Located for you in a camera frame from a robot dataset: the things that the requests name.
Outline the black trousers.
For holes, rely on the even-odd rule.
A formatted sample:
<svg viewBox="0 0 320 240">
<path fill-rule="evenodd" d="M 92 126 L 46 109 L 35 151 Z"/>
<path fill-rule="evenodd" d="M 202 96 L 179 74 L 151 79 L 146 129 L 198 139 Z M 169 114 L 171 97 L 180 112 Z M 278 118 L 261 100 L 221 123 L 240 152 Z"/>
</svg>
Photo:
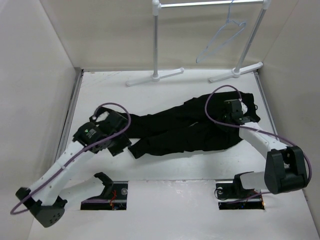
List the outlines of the black trousers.
<svg viewBox="0 0 320 240">
<path fill-rule="evenodd" d="M 155 114 L 131 114 L 131 124 L 125 133 L 128 138 L 138 141 L 129 147 L 129 151 L 138 159 L 145 154 L 164 156 L 229 149 L 242 141 L 238 129 L 225 131 L 209 118 L 220 121 L 224 102 L 238 97 L 247 107 L 245 116 L 260 121 L 252 93 L 229 91 L 215 93 L 212 97 L 205 94 Z"/>
</svg>

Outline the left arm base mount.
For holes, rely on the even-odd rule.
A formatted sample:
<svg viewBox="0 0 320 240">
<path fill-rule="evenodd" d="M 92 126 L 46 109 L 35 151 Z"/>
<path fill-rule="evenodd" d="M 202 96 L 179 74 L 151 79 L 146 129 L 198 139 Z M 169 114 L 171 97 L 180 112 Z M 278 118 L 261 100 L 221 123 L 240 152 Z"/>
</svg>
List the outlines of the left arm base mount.
<svg viewBox="0 0 320 240">
<path fill-rule="evenodd" d="M 113 181 L 105 173 L 94 175 L 100 180 L 103 189 L 99 195 L 92 196 L 81 202 L 82 211 L 125 211 L 129 191 L 128 181 Z"/>
</svg>

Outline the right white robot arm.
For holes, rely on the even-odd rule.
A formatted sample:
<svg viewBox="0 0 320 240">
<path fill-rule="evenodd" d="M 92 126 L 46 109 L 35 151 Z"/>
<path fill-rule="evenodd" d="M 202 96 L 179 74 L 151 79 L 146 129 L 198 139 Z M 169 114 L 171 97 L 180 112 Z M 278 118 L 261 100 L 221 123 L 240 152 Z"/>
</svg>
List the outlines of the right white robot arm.
<svg viewBox="0 0 320 240">
<path fill-rule="evenodd" d="M 239 99 L 226 100 L 222 122 L 239 128 L 239 137 L 247 141 L 265 159 L 261 172 L 244 172 L 235 175 L 238 182 L 232 185 L 232 192 L 238 198 L 245 197 L 250 189 L 268 190 L 272 194 L 287 193 L 308 185 L 307 169 L 303 151 L 294 145 L 286 145 L 263 133 L 259 124 L 243 113 Z"/>
</svg>

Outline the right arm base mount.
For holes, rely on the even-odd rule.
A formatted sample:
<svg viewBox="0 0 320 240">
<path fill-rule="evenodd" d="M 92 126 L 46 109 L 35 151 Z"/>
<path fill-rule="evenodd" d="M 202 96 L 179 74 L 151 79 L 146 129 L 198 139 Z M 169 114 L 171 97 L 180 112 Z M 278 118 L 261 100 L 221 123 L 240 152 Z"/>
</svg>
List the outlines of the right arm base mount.
<svg viewBox="0 0 320 240">
<path fill-rule="evenodd" d="M 245 189 L 233 181 L 217 181 L 214 195 L 219 210 L 264 210 L 260 190 Z"/>
</svg>

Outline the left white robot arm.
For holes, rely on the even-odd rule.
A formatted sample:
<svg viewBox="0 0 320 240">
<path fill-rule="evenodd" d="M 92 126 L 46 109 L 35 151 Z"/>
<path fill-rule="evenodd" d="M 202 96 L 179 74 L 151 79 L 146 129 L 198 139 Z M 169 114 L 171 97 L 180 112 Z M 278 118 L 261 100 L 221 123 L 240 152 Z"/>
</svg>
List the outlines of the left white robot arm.
<svg viewBox="0 0 320 240">
<path fill-rule="evenodd" d="M 104 120 L 98 121 L 98 113 L 78 128 L 64 153 L 49 170 L 29 187 L 21 187 L 16 197 L 33 217 L 44 227 L 57 223 L 65 208 L 76 201 L 92 197 L 108 199 L 114 182 L 103 172 L 88 180 L 66 187 L 80 168 L 97 153 L 108 150 L 114 157 L 131 145 L 125 132 L 131 123 L 129 114 L 114 110 Z"/>
</svg>

